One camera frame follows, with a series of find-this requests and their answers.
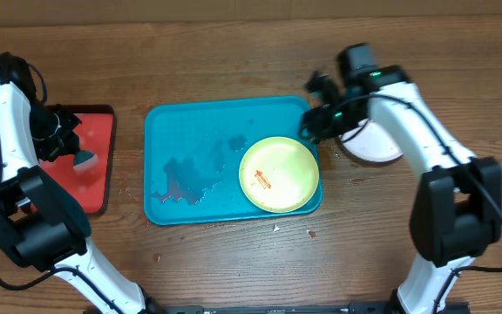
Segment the white plate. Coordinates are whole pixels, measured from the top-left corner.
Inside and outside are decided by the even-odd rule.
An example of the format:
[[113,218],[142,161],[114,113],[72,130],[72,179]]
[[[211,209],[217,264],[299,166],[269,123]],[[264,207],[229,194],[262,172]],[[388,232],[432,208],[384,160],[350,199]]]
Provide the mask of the white plate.
[[399,160],[403,152],[397,143],[378,124],[370,119],[339,136],[343,148],[359,160],[370,163],[389,163]]

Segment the dark green sponge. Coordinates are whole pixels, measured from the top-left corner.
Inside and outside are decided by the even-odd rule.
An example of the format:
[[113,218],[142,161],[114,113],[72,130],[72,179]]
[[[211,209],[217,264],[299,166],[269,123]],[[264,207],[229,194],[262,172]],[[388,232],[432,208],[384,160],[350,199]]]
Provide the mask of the dark green sponge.
[[97,163],[98,156],[95,153],[86,150],[79,150],[75,153],[73,158],[73,167],[78,171],[93,167]]

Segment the yellow-green plate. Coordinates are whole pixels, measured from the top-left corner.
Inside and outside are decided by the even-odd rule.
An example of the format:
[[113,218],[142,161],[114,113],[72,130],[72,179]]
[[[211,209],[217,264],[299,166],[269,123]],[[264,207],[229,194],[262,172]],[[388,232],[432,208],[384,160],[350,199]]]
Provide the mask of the yellow-green plate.
[[316,157],[289,137],[268,137],[254,143],[244,153],[238,175],[247,199],[273,214],[303,208],[320,187]]

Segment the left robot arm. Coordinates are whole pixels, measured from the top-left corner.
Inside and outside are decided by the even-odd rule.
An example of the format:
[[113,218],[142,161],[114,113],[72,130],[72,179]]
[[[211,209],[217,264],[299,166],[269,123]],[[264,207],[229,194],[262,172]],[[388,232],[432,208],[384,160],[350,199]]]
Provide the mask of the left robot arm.
[[84,166],[95,155],[79,145],[78,117],[45,107],[35,73],[23,58],[0,54],[0,287],[28,290],[57,276],[99,313],[159,313],[97,248],[81,205],[40,167],[65,155]]

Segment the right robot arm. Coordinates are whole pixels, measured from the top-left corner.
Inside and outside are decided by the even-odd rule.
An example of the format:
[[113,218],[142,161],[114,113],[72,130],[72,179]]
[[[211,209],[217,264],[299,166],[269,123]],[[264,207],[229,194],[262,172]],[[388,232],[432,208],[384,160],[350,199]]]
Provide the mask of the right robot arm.
[[315,71],[306,83],[321,104],[302,115],[300,138],[317,144],[352,131],[361,121],[379,125],[397,144],[418,179],[410,215],[417,255],[390,300],[358,304],[353,313],[466,313],[446,297],[460,273],[497,242],[502,229],[502,169],[459,143],[424,103],[399,65],[381,67],[368,44],[337,57],[345,92]]

